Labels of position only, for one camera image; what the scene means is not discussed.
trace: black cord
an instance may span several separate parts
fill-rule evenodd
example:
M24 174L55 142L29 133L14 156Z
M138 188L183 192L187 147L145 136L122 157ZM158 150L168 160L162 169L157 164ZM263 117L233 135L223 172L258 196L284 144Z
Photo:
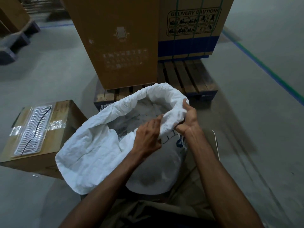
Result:
M48 111L50 111L50 109L51 109L51 107L44 113L44 115L42 115L42 117L41 117L41 119L39 120L38 125L37 125L37 127L36 127L35 134L34 134L33 138L32 138L31 140L29 140L28 143L25 145L25 148L23 149L23 151L22 151L22 153L21 153L21 156L23 155L23 152L25 151L27 145L35 138L36 133L37 133L37 130L38 130L38 126L39 126L41 120L42 120L43 117L48 113Z

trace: delivery caution label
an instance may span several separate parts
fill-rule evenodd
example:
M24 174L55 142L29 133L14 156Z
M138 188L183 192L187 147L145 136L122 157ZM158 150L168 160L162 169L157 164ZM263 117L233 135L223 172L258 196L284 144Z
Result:
M216 8L170 11L167 20L167 36L210 33L216 27L221 10Z

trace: blue logo on sack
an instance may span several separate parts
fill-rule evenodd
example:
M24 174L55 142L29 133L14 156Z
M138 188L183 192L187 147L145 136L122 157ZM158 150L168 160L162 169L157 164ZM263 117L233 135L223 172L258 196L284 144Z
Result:
M180 135L179 139L176 142L176 146L179 148L183 148L184 147L184 141L183 141L183 136Z

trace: hand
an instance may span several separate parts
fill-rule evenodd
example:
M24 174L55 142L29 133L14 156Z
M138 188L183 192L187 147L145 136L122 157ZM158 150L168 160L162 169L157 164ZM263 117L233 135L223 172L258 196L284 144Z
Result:
M183 108L187 110L185 121L178 124L175 130L180 134L184 135L188 132L193 132L195 130L201 130L199 123L197 121L196 109L189 106L186 99L183 100Z
M135 154L141 161L144 161L150 154L161 148L161 141L157 139L162 118L163 114L141 125L136 131L134 145L130 153Z

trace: forearm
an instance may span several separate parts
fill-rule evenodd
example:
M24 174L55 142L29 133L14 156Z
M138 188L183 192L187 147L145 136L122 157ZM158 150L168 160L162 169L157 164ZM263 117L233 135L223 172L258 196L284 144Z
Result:
M115 202L120 188L126 184L139 163L140 158L129 153L118 167L70 212L60 227L94 227L102 222Z
M235 181L217 160L200 128L185 134L211 210L222 227L263 227Z

